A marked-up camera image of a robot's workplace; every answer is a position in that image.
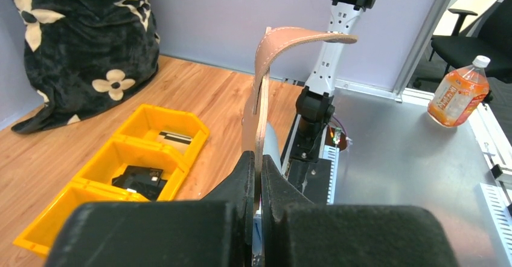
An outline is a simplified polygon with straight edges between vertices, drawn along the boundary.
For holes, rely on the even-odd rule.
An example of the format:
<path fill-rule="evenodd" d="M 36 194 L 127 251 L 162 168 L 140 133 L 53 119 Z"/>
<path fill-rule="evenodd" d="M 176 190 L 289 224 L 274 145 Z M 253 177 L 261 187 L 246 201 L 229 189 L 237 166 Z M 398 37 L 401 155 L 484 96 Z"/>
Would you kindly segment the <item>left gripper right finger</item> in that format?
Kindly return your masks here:
<path fill-rule="evenodd" d="M 268 155 L 261 195 L 266 266 L 458 265 L 440 222 L 424 208 L 314 204 Z"/>

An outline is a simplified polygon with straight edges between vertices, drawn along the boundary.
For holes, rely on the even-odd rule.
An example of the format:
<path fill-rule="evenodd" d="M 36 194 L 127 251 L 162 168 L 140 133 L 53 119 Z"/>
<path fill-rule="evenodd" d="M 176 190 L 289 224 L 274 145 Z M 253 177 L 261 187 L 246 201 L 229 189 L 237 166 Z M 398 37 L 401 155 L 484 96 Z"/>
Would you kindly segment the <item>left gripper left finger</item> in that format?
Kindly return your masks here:
<path fill-rule="evenodd" d="M 47 266 L 250 266 L 255 155 L 203 199 L 90 202 L 58 234 Z"/>

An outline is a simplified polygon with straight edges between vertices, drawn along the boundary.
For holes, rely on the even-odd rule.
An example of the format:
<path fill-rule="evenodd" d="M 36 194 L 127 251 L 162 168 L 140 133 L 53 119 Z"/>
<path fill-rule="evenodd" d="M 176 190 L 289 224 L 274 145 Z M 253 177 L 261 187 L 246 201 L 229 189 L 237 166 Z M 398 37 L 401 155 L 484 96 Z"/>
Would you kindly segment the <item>beige leather card holder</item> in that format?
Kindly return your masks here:
<path fill-rule="evenodd" d="M 242 151 L 255 155 L 255 175 L 261 175 L 263 148 L 269 107 L 270 66 L 288 49 L 304 43 L 324 41 L 356 43 L 352 34 L 328 33 L 299 27 L 268 27 L 258 44 L 254 60 L 254 81 L 251 94 L 245 104 L 242 124 Z"/>

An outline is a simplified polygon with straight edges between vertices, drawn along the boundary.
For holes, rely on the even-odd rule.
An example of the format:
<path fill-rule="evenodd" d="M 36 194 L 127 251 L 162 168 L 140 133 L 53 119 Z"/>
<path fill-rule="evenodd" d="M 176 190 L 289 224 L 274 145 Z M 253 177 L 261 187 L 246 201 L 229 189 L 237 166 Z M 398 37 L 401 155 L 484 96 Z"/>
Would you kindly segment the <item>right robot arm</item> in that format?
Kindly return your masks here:
<path fill-rule="evenodd" d="M 376 0 L 331 0 L 329 33 L 350 34 L 361 14 Z M 335 107 L 332 105 L 336 68 L 343 44 L 325 42 L 311 74 L 296 101 L 296 133 L 290 135 L 288 150 L 292 161 L 317 162 L 322 136 Z"/>

